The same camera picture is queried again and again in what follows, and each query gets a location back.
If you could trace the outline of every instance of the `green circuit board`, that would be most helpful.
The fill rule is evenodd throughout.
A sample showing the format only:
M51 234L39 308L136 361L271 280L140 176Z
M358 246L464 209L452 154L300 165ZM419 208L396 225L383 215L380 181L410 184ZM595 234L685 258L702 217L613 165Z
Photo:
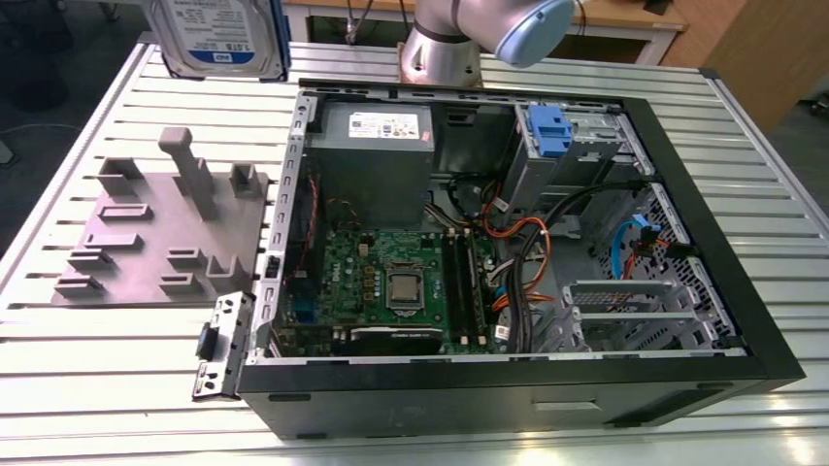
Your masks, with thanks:
M339 231L328 233L323 292L318 300L319 325L395 325L443 330L444 353L488 352L488 328L483 321L484 297L478 294L476 329L467 343L451 339L451 313L443 276L443 234L400 231ZM480 263L492 257L488 240L472 241ZM422 307L390 309L391 276L418 275Z

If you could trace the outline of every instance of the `sticker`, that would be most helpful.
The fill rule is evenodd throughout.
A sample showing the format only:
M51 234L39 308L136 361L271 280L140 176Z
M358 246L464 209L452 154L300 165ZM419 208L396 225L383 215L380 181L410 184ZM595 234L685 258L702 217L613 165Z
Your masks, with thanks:
M509 340L509 327L503 325L495 326L495 339L496 340Z
M246 63L256 49L239 0L167 0L184 49L208 63Z
M498 208L499 211L506 212L506 209L509 209L509 204L506 204L506 201L503 199L501 199L499 197L496 197L495 199L492 199L492 205Z
M348 117L348 137L419 139L415 114L364 114Z
M655 29L674 29L677 31L681 31L683 26L681 24L670 24L670 23L666 23L666 22L654 22L653 23L653 27Z

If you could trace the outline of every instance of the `blue latch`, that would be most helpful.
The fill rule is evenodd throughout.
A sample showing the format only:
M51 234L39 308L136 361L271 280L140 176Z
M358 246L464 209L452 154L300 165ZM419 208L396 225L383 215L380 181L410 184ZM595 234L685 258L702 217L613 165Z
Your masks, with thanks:
M573 125L557 105L531 105L530 127L539 144L539 155L558 158L573 143Z

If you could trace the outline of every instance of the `white label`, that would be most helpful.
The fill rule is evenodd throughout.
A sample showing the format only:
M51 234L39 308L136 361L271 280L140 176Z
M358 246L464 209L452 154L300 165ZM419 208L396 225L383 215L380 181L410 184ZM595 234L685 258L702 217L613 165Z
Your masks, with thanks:
M348 137L419 139L415 114L363 114L348 117Z
M655 29L675 29L677 31L682 30L682 25L681 24L669 24L665 22L654 22L653 23L653 27Z
M184 48L217 51L217 63L234 62L232 53L254 53L244 6L239 0L167 0Z
M509 340L509 327L503 325L495 326L495 338L496 340Z
M492 199L492 205L498 208L499 211L506 212L506 209L509 209L509 204L506 204L506 201L503 199L501 199L499 197L496 197L495 199Z

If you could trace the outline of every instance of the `slotted aluminum surface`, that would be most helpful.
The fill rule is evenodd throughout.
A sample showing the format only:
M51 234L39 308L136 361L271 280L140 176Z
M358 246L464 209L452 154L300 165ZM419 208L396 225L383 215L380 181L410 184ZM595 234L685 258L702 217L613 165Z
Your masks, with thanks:
M157 456L152 464L230 460L268 466L698 465L706 458L715 463L829 463L825 217L762 137L746 132L750 123L726 102L726 91L694 70L547 60L515 71L483 60L487 87L650 101L808 373L771 394L722 402L651 429L283 442L243 403L191 403L207 307L49 307L56 276L101 191L89 177L105 156L136 157L144 171L171 170L155 139L164 125L185 124L195 153L213 173L235 161L255 162L276 180L295 80L396 80L394 50L294 44L292 57L292 83L196 83L167 78L155 46L133 50L0 262L0 458L147 464L136 455L151 455ZM264 228L262 238L267 235Z

